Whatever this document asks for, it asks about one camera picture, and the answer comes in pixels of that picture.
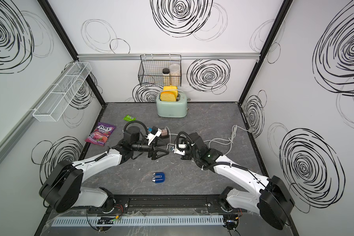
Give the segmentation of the black power strip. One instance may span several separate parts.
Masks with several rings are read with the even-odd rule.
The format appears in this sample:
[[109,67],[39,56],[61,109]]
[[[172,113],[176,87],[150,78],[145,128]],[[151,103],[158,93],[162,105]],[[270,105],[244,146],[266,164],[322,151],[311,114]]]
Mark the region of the black power strip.
[[165,139],[165,138],[170,137],[170,133],[167,129],[158,130],[158,131],[152,132],[152,134],[155,137],[160,137],[161,139]]

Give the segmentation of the pink USB charger adapter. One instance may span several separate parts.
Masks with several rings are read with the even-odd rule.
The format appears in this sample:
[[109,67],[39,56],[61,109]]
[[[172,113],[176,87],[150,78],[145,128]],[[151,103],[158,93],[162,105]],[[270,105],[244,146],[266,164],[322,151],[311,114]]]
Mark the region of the pink USB charger adapter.
[[161,130],[160,137],[161,137],[162,139],[169,138],[169,137],[170,137],[170,133],[169,133],[168,129],[166,129],[166,128],[165,128],[165,129],[162,129],[162,130]]

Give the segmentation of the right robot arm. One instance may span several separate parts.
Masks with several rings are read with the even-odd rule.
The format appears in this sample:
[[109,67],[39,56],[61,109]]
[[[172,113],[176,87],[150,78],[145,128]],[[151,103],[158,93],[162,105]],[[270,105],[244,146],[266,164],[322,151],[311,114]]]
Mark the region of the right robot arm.
[[258,175],[237,164],[222,152],[209,148],[198,133],[187,134],[181,131],[175,142],[175,148],[184,151],[201,170],[222,175],[245,189],[239,191],[228,188],[223,191],[224,210],[241,208],[252,211],[277,230],[290,224],[295,202],[282,179]]

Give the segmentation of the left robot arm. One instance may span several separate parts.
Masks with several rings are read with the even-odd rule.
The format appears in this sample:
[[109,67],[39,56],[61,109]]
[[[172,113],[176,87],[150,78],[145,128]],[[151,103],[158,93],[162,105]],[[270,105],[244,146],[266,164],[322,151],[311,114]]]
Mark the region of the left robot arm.
[[56,165],[39,191],[39,195],[58,213],[74,207],[94,207],[104,214],[118,207],[113,193],[104,187],[88,188],[82,183],[90,177],[111,167],[134,159],[134,153],[147,152],[149,158],[157,160],[169,152],[161,148],[161,137],[167,130],[149,128],[141,136],[137,126],[125,127],[124,137],[116,146],[82,161],[61,161]]

